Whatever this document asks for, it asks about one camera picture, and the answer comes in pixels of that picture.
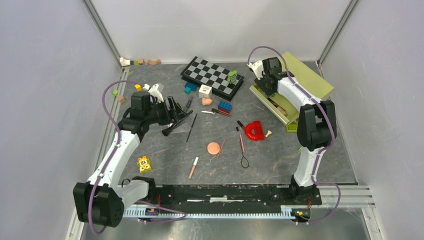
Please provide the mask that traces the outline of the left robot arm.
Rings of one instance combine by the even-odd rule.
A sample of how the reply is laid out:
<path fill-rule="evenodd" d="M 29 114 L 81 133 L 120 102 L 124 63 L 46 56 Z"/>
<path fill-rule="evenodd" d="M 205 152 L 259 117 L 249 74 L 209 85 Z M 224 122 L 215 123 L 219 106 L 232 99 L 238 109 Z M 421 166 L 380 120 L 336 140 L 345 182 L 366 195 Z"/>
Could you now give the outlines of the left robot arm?
<path fill-rule="evenodd" d="M 156 200 L 157 190 L 152 187 L 154 181 L 135 179 L 119 188 L 119 180 L 150 126 L 175 125 L 179 121 L 179 113 L 181 108 L 172 96 L 168 96 L 167 101 L 160 101 L 147 92 L 133 93 L 130 107 L 115 124 L 114 139 L 97 170 L 86 182 L 78 182 L 73 188 L 80 222 L 114 228 L 129 206 L 138 200 L 145 204 Z"/>

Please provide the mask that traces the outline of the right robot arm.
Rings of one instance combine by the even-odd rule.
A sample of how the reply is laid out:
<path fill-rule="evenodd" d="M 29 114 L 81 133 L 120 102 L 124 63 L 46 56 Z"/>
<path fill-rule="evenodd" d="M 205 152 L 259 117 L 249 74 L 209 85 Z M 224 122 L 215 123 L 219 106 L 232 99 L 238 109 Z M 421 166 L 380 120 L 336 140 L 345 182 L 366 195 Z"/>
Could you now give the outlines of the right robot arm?
<path fill-rule="evenodd" d="M 247 66 L 255 75 L 256 85 L 267 97 L 273 94 L 283 96 L 299 113 L 296 134 L 302 152 L 291 177 L 288 196 L 293 203 L 302 204 L 318 191 L 318 167 L 337 137 L 335 104 L 304 88 L 289 71 L 282 56 L 248 62 Z"/>

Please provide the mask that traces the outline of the foundation bottle with grey cap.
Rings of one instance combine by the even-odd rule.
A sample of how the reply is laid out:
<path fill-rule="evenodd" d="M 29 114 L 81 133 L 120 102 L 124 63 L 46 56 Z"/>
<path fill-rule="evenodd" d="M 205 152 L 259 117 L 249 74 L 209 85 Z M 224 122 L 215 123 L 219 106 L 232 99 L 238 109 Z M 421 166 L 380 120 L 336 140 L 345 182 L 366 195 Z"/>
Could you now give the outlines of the foundation bottle with grey cap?
<path fill-rule="evenodd" d="M 280 113 L 282 113 L 284 116 L 287 116 L 288 115 L 288 113 L 282 108 L 282 107 L 280 107 L 280 106 L 278 106 L 277 107 L 277 110 L 280 112 Z"/>

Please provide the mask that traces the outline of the brown lip gloss tube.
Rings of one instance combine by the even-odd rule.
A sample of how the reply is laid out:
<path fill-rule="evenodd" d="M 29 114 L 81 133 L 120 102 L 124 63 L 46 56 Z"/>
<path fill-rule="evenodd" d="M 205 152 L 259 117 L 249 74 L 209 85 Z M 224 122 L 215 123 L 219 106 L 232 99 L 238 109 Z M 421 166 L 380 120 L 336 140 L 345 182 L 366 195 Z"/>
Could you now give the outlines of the brown lip gloss tube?
<path fill-rule="evenodd" d="M 276 108 L 280 107 L 275 101 L 273 101 L 272 99 L 268 98 L 267 99 L 271 104 L 273 104 Z"/>

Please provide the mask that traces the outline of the white cube box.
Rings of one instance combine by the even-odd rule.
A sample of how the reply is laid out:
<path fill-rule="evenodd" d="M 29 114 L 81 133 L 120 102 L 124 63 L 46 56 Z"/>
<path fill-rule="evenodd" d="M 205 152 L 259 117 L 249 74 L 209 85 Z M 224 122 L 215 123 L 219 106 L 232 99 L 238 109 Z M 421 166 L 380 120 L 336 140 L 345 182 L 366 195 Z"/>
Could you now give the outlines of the white cube box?
<path fill-rule="evenodd" d="M 198 90 L 198 96 L 201 99 L 210 99 L 211 98 L 211 94 L 212 94 L 212 87 L 202 84 Z"/>

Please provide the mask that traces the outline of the grey concealer stick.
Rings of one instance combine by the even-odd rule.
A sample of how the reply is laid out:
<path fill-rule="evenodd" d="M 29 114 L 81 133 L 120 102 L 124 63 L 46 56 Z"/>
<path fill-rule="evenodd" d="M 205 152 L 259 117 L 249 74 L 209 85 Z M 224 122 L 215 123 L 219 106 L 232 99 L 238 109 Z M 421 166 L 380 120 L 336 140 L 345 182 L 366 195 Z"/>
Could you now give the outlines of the grey concealer stick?
<path fill-rule="evenodd" d="M 191 97 L 189 98 L 189 100 L 187 101 L 187 103 L 186 103 L 186 105 L 185 105 L 184 111 L 185 111 L 186 113 L 189 111 L 189 108 L 190 108 L 190 106 L 191 106 L 192 101 L 193 101 L 193 96 L 191 96 Z"/>

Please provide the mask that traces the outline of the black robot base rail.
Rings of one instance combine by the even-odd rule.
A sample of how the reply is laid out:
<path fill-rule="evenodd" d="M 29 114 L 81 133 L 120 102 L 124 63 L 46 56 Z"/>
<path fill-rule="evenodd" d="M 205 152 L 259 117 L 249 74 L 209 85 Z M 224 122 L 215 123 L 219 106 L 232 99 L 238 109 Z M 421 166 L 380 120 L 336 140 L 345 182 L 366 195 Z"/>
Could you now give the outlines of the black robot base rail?
<path fill-rule="evenodd" d="M 282 206 L 306 208 L 322 204 L 318 189 L 295 191 L 277 184 L 164 184 L 144 201 L 187 214 L 271 214 Z"/>

